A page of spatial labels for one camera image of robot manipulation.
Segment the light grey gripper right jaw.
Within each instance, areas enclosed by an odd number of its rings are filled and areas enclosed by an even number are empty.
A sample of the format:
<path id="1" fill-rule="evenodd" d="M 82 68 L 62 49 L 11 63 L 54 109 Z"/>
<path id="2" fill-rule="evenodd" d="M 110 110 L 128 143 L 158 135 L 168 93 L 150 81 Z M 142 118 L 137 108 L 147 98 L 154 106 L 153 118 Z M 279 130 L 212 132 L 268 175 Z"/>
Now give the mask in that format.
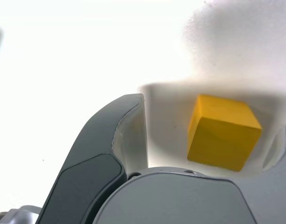
<path id="1" fill-rule="evenodd" d="M 286 224 L 286 151 L 276 166 L 254 176 L 151 168 L 119 187 L 94 223 Z"/>

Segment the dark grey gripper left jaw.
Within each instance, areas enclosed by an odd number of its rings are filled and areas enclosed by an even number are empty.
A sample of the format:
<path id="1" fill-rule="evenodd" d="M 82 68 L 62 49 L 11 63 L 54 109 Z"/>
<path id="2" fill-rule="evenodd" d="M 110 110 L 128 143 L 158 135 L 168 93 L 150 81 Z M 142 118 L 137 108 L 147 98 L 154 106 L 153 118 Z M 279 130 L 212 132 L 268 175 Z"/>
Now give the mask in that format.
<path id="1" fill-rule="evenodd" d="M 73 143 L 39 224 L 91 224 L 128 174 L 148 167 L 143 94 L 117 98 L 95 113 Z"/>

